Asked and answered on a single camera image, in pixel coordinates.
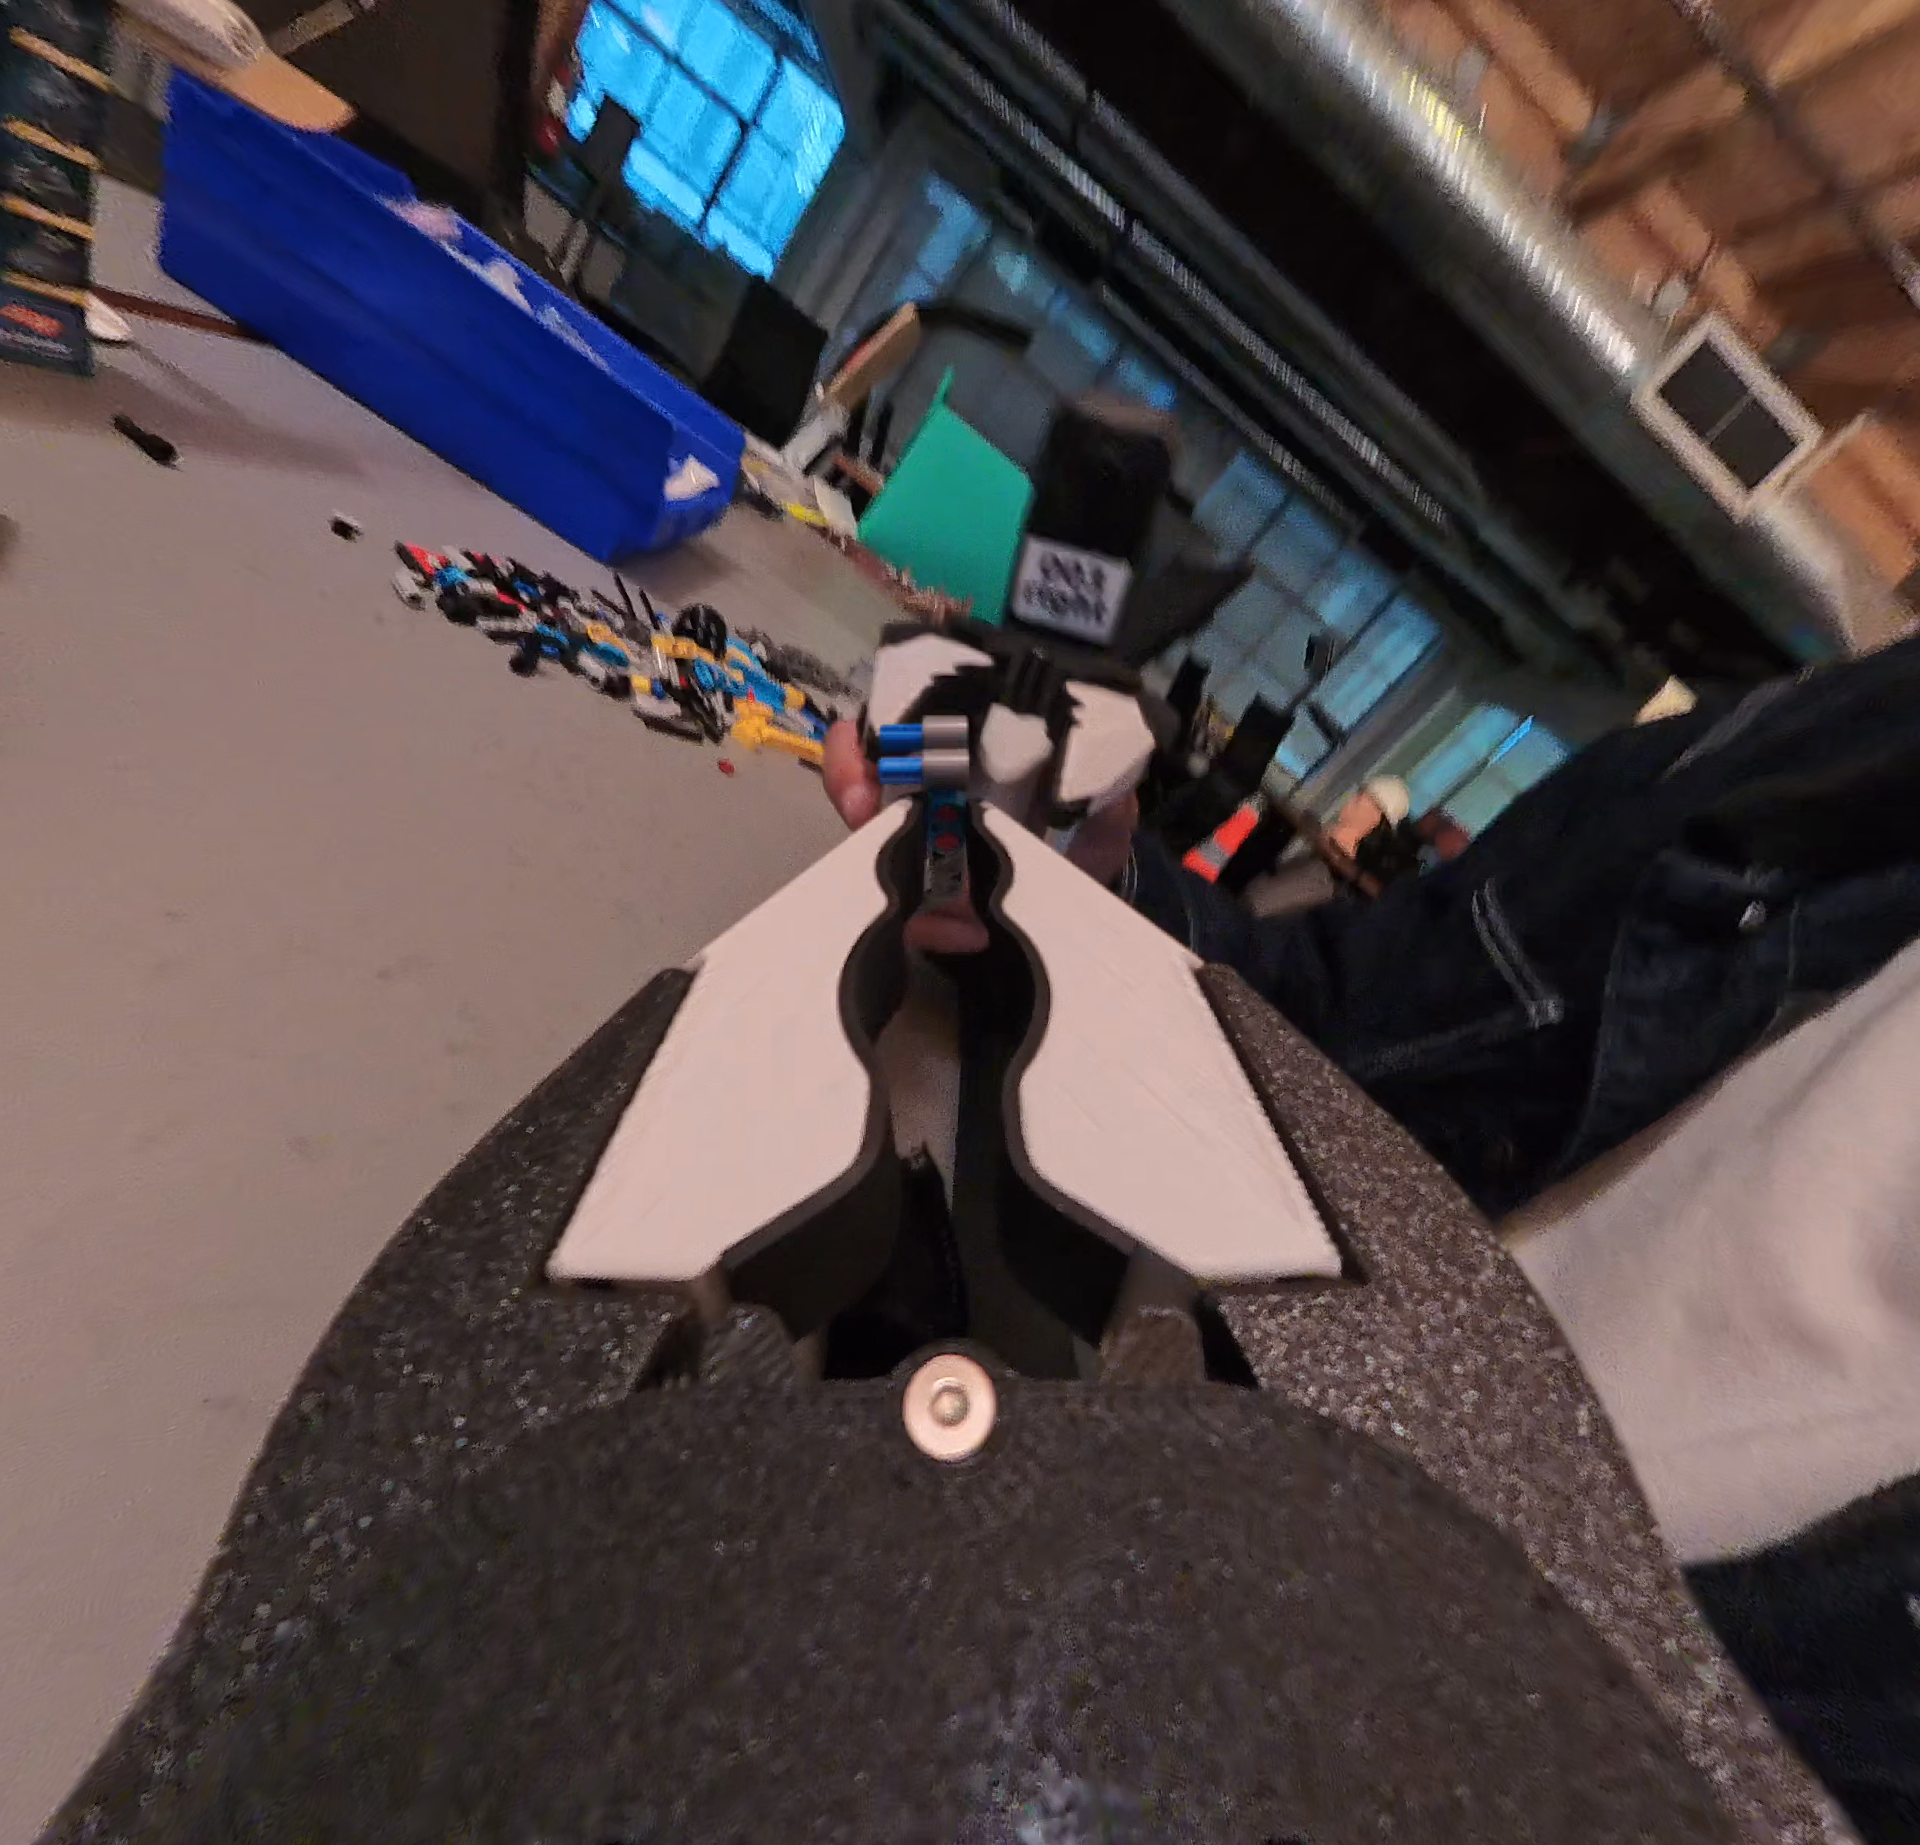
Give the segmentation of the grey desk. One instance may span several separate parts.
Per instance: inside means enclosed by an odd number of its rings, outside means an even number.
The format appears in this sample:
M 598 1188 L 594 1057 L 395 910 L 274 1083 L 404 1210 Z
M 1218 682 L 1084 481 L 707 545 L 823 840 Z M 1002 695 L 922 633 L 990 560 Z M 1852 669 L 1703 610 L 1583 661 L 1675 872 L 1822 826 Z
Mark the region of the grey desk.
M 790 759 L 405 608 L 396 540 L 605 575 L 268 347 L 136 319 L 92 378 L 6 365 L 2 489 L 2 1829 L 33 1841 L 373 1255 L 841 826 Z

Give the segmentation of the blue plastic bin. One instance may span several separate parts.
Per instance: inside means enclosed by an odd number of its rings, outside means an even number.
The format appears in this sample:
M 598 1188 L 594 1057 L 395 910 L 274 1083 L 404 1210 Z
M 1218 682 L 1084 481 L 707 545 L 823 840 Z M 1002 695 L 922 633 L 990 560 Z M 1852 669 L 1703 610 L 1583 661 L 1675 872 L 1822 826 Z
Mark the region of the blue plastic bin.
M 175 71 L 162 270 L 601 564 L 720 525 L 744 428 L 337 135 Z

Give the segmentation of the dark desk divider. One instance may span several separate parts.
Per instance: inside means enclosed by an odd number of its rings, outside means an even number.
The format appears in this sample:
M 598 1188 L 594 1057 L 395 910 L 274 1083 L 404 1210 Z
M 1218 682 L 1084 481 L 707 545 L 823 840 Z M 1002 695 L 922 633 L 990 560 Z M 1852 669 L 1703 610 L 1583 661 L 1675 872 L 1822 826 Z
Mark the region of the dark desk divider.
M 231 1 L 276 31 L 323 0 Z M 293 64 L 355 109 L 353 143 L 492 225 L 526 157 L 537 25 L 537 0 L 380 0 Z

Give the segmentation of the silver ventilation duct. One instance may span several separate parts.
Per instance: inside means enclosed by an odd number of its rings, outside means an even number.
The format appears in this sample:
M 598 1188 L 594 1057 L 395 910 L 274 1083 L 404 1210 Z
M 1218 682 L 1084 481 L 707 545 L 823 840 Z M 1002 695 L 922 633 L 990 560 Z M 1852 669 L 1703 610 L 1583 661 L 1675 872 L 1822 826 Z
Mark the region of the silver ventilation duct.
M 1230 1 L 1276 116 L 1510 364 L 1580 407 L 1634 390 L 1652 328 L 1371 8 Z

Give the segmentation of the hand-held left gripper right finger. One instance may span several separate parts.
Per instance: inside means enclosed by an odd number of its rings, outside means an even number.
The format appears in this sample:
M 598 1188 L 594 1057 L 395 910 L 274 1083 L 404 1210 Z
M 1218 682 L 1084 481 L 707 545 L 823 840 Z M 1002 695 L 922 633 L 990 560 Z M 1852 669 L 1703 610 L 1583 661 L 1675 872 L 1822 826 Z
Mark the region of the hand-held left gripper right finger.
M 1006 1074 L 1020 1187 L 1202 1289 L 1332 1280 L 1342 1254 L 1186 947 L 987 803 L 990 914 L 1030 980 Z

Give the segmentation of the large window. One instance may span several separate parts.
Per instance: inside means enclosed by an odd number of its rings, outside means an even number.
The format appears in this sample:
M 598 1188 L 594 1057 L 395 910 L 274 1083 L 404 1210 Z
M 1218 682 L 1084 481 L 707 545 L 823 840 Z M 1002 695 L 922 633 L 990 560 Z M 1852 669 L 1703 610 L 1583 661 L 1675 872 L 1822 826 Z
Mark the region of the large window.
M 846 135 L 788 0 L 559 0 L 531 172 L 564 210 L 660 221 L 771 281 Z

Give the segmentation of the person's right hand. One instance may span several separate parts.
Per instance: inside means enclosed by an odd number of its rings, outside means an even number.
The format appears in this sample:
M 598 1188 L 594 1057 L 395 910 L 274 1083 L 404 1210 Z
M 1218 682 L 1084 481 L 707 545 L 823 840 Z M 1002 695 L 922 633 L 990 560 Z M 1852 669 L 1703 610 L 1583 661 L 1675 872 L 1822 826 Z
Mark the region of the person's right hand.
M 827 798 L 852 832 L 876 817 L 884 785 L 854 720 L 838 720 L 827 729 L 823 773 Z M 1083 820 L 1065 855 L 1097 884 L 1117 889 L 1130 869 L 1138 829 L 1141 795 L 1127 793 Z M 990 947 L 990 929 L 967 899 L 923 903 L 907 926 L 907 940 L 927 954 L 969 955 Z

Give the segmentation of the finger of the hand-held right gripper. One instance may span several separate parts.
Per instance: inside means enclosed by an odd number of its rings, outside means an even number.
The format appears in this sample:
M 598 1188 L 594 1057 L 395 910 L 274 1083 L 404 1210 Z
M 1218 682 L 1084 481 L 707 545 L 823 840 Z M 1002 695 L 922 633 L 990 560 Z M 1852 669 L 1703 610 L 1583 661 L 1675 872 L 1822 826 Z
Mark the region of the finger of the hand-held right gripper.
M 1065 699 L 1054 812 L 1097 813 L 1141 785 L 1157 749 L 1156 724 L 1137 687 L 1070 678 Z
M 889 633 L 876 646 L 868 689 L 868 730 L 918 727 L 931 714 L 964 712 L 969 695 L 936 699 L 934 689 L 953 677 L 979 682 L 995 672 L 995 656 L 950 631 Z

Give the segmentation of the grey perforated beam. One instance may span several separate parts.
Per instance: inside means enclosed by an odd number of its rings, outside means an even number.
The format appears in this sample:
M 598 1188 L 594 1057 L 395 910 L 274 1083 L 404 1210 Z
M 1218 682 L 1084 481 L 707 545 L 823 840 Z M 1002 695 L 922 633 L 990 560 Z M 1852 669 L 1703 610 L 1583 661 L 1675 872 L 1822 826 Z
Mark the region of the grey perforated beam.
M 920 793 L 920 914 L 974 910 L 974 803 L 964 790 Z

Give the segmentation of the green panel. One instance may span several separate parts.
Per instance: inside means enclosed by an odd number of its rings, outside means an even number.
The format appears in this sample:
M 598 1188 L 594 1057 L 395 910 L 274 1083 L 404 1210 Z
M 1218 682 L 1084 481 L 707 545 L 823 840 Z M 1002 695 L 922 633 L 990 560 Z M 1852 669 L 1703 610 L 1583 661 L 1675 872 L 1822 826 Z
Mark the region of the green panel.
M 998 625 L 1035 485 L 947 402 L 951 378 L 947 368 L 856 536 L 918 588 Z

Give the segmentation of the pile of small building pieces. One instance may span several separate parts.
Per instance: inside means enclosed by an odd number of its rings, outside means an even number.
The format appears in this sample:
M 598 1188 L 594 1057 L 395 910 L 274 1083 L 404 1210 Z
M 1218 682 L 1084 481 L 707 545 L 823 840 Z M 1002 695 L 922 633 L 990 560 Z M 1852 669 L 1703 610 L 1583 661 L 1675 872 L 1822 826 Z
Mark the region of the pile of small building pieces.
M 835 702 L 856 695 L 827 660 L 738 631 L 706 601 L 662 610 L 630 584 L 608 596 L 513 557 L 405 540 L 395 557 L 404 605 L 487 638 L 518 678 L 574 677 L 684 743 L 774 749 L 822 768 Z

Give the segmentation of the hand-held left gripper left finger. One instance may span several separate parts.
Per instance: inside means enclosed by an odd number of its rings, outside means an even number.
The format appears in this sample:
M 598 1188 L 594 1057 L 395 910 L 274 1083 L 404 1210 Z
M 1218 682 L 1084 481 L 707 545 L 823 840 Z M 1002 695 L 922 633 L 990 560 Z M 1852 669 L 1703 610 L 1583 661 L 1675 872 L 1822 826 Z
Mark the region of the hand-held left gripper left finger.
M 852 1305 L 901 1230 L 878 1040 L 907 985 L 920 812 L 880 809 L 711 940 L 544 1265 L 548 1280 Z

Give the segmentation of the robot kit box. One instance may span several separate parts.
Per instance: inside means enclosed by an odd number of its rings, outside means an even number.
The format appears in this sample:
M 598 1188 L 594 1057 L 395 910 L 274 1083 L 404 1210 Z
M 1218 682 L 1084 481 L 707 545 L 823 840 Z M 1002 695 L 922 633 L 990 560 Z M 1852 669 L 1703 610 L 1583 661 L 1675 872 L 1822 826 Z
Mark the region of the robot kit box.
M 107 0 L 2 0 L 2 357 L 90 377 Z

